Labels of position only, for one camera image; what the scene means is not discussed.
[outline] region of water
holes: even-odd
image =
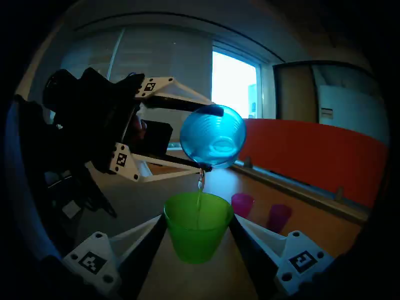
[[[197,201],[196,201],[196,208],[197,208],[197,221],[196,221],[196,228],[199,229],[199,219],[200,219],[200,210],[202,208],[202,194],[204,190],[204,185],[206,183],[206,173],[201,170],[200,177],[198,178],[197,182]]]

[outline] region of wooden table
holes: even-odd
[[[226,200],[243,192],[255,198],[248,219],[265,226],[273,204],[292,208],[292,217],[281,232],[300,230],[333,257],[347,251],[360,226],[283,194],[230,169],[206,175],[205,193]],[[139,299],[257,299],[253,283],[229,229],[213,258],[203,264],[181,262],[174,252],[168,230],[149,270]]]
[[[176,255],[168,230],[138,299],[258,299],[229,229],[212,259],[188,264]]]

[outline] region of white bracket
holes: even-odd
[[[144,98],[142,102],[146,104],[146,98],[151,96],[164,97],[166,101],[171,98],[203,105],[214,104],[207,97],[179,83],[174,77],[145,77],[135,97]]]
[[[64,257],[62,262],[103,295],[112,294],[121,285],[117,260],[105,233],[93,233]]]
[[[323,272],[334,261],[301,231],[290,232],[285,237],[237,214],[236,218],[278,267],[274,281],[286,295],[297,292],[301,283],[310,282],[314,274]]]
[[[201,171],[200,168],[171,162],[167,160],[156,159],[139,154],[132,154],[129,147],[125,144],[117,142],[115,144],[115,151],[111,160],[109,169],[134,182],[152,182],[168,178],[180,177],[190,174],[196,174]],[[172,167],[183,169],[184,171],[177,171],[172,173],[165,173],[153,175],[147,163],[161,165],[165,167]]]
[[[65,256],[62,262],[102,295],[114,295],[122,284],[118,267],[149,234],[160,216],[110,239],[103,232],[95,232]]]
[[[110,239],[105,233],[95,232],[62,261],[101,294],[110,296],[121,285],[118,267],[149,234],[160,217],[158,215]],[[334,260],[301,231],[293,231],[285,237],[237,214],[236,218],[278,267],[274,282],[286,295],[297,292],[301,283],[311,281],[314,274],[323,272]]]

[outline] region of wall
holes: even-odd
[[[389,144],[389,125],[382,101],[350,88],[320,85],[321,108],[333,110],[333,118],[320,123],[345,128]]]

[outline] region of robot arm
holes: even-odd
[[[149,182],[199,173],[201,169],[211,170],[196,162],[166,155],[172,133],[167,123],[145,121],[144,138],[135,139],[138,133],[132,123],[141,104],[148,109],[188,112],[213,104],[173,77],[133,74],[111,83],[92,68],[86,69],[80,79],[60,70],[48,80],[43,103],[55,112],[54,122],[62,130],[81,137],[82,142],[77,146],[82,156],[90,156],[93,165],[103,173],[116,173],[134,182]],[[223,111],[216,108],[209,113],[221,115]],[[147,163],[183,171],[153,175]]]

